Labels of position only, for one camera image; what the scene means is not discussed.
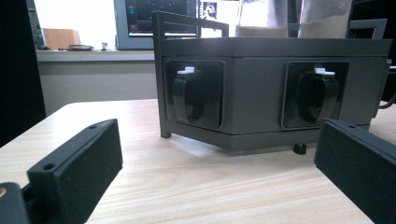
metal enclosure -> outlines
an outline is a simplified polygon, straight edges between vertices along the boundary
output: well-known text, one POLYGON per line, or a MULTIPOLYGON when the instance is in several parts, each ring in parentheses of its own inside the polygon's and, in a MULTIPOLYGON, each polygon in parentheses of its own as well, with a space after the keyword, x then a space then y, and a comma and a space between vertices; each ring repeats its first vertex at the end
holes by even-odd
POLYGON ((162 137, 230 150, 314 143, 322 118, 368 129, 376 114, 391 40, 227 37, 226 24, 153 18, 162 137), (223 37, 164 40, 165 22, 223 37))

black foam block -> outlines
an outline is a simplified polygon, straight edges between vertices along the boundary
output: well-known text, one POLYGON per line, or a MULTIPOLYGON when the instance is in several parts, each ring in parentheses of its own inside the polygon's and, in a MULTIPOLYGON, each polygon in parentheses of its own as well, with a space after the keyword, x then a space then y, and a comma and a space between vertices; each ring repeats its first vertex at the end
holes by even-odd
POLYGON ((396 146, 324 119, 315 164, 373 222, 396 223, 396 146))
POLYGON ((47 206, 46 223, 84 223, 121 168, 118 123, 111 119, 84 129, 27 174, 47 206))

light wood tabletop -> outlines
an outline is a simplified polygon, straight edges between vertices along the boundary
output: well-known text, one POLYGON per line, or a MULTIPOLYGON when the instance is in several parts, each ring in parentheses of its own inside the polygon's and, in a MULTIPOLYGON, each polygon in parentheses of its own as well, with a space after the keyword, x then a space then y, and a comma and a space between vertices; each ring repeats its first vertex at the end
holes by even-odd
MULTIPOLYGON (((396 107, 370 132, 396 144, 396 107)), ((123 169, 88 223, 371 223, 306 155, 292 146, 245 155, 173 134, 160 137, 157 100, 66 105, 0 148, 0 182, 26 171, 87 126, 117 119, 123 169)))

monitor screen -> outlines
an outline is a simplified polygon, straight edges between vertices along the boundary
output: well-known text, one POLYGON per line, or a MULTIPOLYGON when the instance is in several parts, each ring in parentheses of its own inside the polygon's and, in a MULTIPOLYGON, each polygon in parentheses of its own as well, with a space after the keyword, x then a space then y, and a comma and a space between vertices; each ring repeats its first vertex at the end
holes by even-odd
MULTIPOLYGON (((199 17, 199 0, 114 0, 118 50, 153 49, 152 11, 199 17)), ((168 38, 196 37, 197 28, 165 24, 168 38)))
MULTIPOLYGON (((196 0, 125 0, 128 36, 152 36, 152 11, 197 17, 196 0)), ((165 24, 165 36, 196 36, 196 28, 165 24)))

